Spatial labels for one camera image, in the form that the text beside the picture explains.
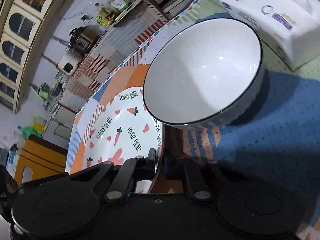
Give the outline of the pink bunny carrot plate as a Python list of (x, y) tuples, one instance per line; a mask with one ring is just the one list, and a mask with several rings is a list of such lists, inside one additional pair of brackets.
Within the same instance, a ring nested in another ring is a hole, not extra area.
[(146, 110), (142, 87), (112, 96), (105, 105), (90, 99), (76, 117), (68, 146), (66, 172), (72, 174), (104, 161), (122, 165), (136, 156), (163, 153), (163, 125)]

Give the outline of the white bowl dark rim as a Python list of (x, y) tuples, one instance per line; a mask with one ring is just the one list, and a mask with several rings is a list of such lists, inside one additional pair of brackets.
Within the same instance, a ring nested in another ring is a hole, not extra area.
[(245, 22), (223, 17), (191, 25), (152, 60), (144, 105), (156, 120), (178, 129), (230, 124), (260, 92), (263, 57), (258, 33)]

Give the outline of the yellow wooden chair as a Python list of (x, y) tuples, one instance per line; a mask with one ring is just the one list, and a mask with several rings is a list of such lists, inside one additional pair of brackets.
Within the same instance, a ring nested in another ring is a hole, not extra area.
[(35, 135), (25, 142), (17, 161), (15, 181), (21, 185), (63, 173), (66, 168), (67, 150)]

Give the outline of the patchwork tablecloth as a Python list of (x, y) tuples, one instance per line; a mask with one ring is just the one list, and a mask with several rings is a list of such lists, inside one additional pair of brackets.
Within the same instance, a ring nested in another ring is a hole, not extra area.
[(198, 0), (76, 115), (69, 239), (319, 239), (319, 80), (271, 71), (261, 29)]

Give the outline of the white rice cooker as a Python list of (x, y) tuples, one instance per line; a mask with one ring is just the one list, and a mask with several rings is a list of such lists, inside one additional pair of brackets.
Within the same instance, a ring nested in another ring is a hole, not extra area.
[(81, 54), (77, 50), (71, 48), (62, 57), (57, 67), (60, 71), (63, 71), (65, 74), (69, 76), (72, 76), (78, 68), (78, 65), (81, 63), (81, 61)]

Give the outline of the black pressure cooker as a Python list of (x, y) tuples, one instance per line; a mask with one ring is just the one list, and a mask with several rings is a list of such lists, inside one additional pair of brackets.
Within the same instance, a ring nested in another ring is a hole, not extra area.
[(98, 33), (89, 27), (74, 28), (69, 35), (69, 46), (81, 55), (89, 53), (99, 39)]

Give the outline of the patchwork covered counter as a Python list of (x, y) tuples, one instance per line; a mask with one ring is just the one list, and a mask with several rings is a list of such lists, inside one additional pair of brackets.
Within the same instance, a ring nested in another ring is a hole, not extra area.
[(153, 0), (141, 0), (119, 23), (111, 25), (68, 79), (59, 104), (78, 112), (107, 78), (126, 61), (135, 65), (151, 36), (167, 23)]

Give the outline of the arched cabinet doors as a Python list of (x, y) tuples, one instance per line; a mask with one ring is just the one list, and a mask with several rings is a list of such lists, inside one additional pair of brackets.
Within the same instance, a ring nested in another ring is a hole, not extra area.
[(18, 110), (27, 61), (54, 0), (1, 0), (1, 106)]

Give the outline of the white tissue box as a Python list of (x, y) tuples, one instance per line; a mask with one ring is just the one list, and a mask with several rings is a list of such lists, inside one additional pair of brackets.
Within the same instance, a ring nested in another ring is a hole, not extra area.
[(319, 0), (219, 0), (295, 70), (319, 56)]

